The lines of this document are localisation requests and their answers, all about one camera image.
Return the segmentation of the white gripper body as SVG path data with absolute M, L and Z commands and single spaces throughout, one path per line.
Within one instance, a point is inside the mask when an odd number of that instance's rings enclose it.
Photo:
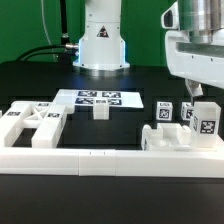
M 224 0 L 176 0 L 161 25 L 170 73 L 224 89 Z

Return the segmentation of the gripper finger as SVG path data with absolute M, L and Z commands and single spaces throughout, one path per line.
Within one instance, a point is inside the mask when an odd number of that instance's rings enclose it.
M 203 95 L 203 90 L 200 83 L 186 79 L 185 85 L 191 97 L 198 97 Z

